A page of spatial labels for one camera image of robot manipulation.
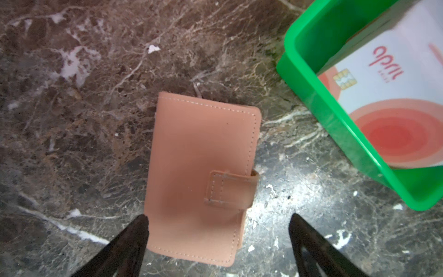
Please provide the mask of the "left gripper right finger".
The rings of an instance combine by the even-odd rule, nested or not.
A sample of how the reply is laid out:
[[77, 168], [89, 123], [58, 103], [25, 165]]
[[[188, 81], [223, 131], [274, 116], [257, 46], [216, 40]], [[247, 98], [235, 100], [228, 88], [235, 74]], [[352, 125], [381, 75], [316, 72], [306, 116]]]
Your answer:
[[321, 277], [322, 272], [328, 277], [367, 276], [300, 215], [292, 215], [288, 232], [299, 276]]

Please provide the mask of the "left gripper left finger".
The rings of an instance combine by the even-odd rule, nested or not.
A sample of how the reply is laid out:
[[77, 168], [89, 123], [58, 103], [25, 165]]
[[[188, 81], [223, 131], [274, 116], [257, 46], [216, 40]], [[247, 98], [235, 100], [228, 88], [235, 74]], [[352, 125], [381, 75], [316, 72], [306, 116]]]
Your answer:
[[139, 215], [74, 277], [138, 277], [149, 238], [149, 220]]

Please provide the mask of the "pink leather card holder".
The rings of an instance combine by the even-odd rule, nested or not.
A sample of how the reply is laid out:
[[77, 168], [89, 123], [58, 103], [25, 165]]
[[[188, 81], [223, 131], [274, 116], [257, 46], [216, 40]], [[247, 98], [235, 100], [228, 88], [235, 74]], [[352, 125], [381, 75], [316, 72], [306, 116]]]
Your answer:
[[159, 94], [144, 206], [150, 251], [233, 265], [260, 178], [260, 124], [257, 107]]

